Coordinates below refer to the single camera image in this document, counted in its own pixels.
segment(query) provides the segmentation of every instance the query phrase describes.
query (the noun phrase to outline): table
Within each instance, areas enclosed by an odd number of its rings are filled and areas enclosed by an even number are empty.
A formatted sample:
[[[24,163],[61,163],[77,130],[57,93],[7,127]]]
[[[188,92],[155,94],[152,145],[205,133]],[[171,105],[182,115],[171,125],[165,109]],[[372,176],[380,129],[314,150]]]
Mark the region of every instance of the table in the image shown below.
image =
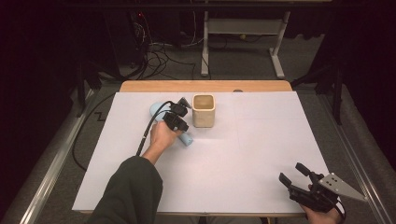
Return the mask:
[[[234,0],[220,0],[220,2],[232,2]],[[332,0],[245,0],[242,2],[331,2]],[[209,19],[206,11],[204,16],[204,47],[201,60],[201,75],[206,77],[209,74],[209,48],[207,46],[209,34],[235,34],[235,35],[277,35],[276,44],[269,48],[271,60],[273,62],[276,76],[284,79],[278,52],[282,43],[283,35],[289,22],[290,12],[285,11],[283,18],[279,20],[243,20],[243,19]]]
[[[243,93],[230,93],[235,90]],[[297,161],[319,173],[326,174],[328,170],[300,101],[283,80],[124,82],[113,101],[73,210],[91,212],[120,163],[135,154],[131,148],[137,149],[141,135],[131,133],[142,132],[149,119],[149,109],[140,108],[149,107],[158,98],[182,95],[190,99],[197,91],[210,91],[217,98],[215,126],[195,129],[191,125],[188,133],[194,142],[186,148],[176,141],[156,163],[164,185],[158,213],[302,216],[299,205],[289,199],[287,189],[277,180],[279,173],[284,172],[293,184],[303,188],[309,179],[294,169]],[[235,104],[226,104],[230,99]],[[252,113],[246,110],[253,107]],[[249,118],[241,119],[247,112]]]

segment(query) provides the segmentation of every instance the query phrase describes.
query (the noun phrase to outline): beige container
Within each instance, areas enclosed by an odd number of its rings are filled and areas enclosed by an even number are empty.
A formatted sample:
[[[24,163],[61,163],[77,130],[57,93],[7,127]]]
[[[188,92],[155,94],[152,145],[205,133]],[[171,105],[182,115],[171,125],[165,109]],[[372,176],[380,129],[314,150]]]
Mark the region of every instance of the beige container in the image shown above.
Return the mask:
[[[215,124],[215,97],[196,94],[192,97],[192,124],[196,128],[211,128]]]

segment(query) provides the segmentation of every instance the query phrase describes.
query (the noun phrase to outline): black sleeve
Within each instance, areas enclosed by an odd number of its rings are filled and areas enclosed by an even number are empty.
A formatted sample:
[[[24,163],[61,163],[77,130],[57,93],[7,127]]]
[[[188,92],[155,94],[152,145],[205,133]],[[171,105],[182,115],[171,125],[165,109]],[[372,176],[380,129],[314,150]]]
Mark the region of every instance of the black sleeve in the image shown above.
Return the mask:
[[[151,224],[162,193],[163,181],[154,165],[132,157],[111,176],[88,223]]]

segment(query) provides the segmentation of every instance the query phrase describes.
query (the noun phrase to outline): person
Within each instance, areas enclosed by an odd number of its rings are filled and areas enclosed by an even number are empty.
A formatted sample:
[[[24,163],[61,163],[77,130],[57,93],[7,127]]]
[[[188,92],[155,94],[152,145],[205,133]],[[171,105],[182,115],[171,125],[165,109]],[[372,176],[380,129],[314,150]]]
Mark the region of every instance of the person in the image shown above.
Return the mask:
[[[141,157],[133,156],[124,161],[110,177],[104,195],[93,210],[87,223],[151,224],[161,223],[157,208],[163,192],[163,181],[154,164],[163,152],[173,145],[181,131],[170,130],[164,121],[154,124],[150,130],[150,145]],[[310,224],[335,224],[340,217],[335,209],[318,213],[301,205]],[[198,217],[187,220],[198,223]],[[235,219],[234,223],[259,223],[259,218]],[[220,223],[212,217],[208,223]],[[233,223],[230,218],[223,223]]]

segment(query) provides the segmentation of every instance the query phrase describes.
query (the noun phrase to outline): white paper sheet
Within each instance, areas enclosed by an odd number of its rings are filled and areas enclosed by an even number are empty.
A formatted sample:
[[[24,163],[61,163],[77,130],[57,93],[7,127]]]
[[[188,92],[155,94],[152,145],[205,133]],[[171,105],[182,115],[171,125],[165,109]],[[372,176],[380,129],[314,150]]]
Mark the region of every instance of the white paper sheet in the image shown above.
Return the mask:
[[[191,102],[195,93],[201,92],[117,93],[73,210],[93,210],[108,179],[136,153],[152,104],[181,97]],[[307,189],[310,180],[294,168],[296,162],[316,173],[329,172],[297,94],[209,93],[216,98],[214,127],[195,128],[189,111],[184,120],[194,142],[185,147],[176,140],[156,164],[163,179],[158,212],[301,213],[279,174]]]

